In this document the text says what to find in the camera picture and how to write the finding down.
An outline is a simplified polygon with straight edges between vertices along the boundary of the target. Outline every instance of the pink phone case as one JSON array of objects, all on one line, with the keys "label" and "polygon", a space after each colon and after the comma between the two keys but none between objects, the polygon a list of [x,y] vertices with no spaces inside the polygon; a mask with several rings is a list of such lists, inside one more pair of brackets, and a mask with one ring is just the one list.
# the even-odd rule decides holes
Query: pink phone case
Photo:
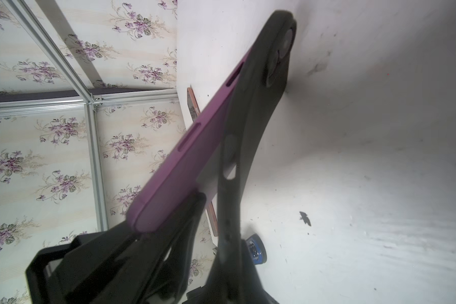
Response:
[{"label": "pink phone case", "polygon": [[[164,163],[134,198],[127,212],[127,222],[135,231],[156,231],[189,194],[201,188],[207,202],[213,199],[217,183],[206,186],[200,184],[197,178],[223,138],[230,95],[249,53],[237,64]],[[217,160],[210,165],[216,166],[214,171],[217,173]]]}]

